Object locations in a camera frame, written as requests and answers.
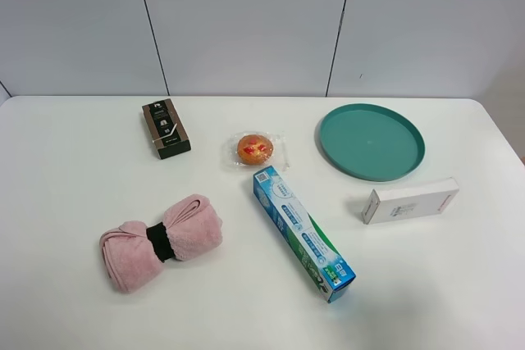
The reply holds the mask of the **teal round plate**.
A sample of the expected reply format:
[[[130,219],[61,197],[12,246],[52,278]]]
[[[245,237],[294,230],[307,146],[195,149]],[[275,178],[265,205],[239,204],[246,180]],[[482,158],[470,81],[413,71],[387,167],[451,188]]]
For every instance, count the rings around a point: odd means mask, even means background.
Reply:
[[[374,182],[398,180],[416,170],[426,153],[418,128],[389,108],[347,104],[321,121],[318,141],[338,170]]]

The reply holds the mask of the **blue green toothpaste box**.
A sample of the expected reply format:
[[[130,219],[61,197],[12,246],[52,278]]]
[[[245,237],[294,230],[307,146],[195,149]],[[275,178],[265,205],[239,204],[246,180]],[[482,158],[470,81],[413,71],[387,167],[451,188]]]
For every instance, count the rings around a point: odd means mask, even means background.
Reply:
[[[273,166],[253,175],[253,194],[323,298],[340,298],[356,274]]]

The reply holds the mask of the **wrapped orange pastry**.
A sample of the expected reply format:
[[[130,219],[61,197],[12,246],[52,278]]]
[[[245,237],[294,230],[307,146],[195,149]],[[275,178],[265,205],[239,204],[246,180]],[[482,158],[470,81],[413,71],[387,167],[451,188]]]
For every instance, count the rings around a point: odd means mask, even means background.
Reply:
[[[243,131],[231,135],[221,146],[221,165],[227,170],[262,169],[274,166],[288,170],[290,159],[283,134]]]

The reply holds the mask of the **white rectangular carton box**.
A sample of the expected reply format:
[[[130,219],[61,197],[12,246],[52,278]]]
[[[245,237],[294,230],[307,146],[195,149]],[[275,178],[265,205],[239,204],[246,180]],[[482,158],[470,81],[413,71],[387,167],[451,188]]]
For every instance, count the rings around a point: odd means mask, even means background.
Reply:
[[[458,192],[454,178],[404,188],[374,189],[362,210],[363,223],[440,215]]]

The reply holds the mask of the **pink towel black band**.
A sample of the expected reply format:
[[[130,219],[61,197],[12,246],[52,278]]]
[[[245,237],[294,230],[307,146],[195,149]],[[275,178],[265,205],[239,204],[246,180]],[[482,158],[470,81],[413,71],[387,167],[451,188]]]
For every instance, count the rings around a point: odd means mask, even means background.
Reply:
[[[99,240],[107,274],[117,291],[133,293],[159,276],[166,261],[188,261],[220,246],[221,226],[209,200],[199,194],[171,206],[156,225],[126,221]]]

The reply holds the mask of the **dark brown coffee capsule box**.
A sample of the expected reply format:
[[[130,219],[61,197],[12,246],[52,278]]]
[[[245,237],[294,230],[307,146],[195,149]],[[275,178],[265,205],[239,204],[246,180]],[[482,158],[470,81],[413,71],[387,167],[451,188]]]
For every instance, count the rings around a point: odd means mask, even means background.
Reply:
[[[153,146],[161,160],[189,152],[189,136],[170,98],[142,106]]]

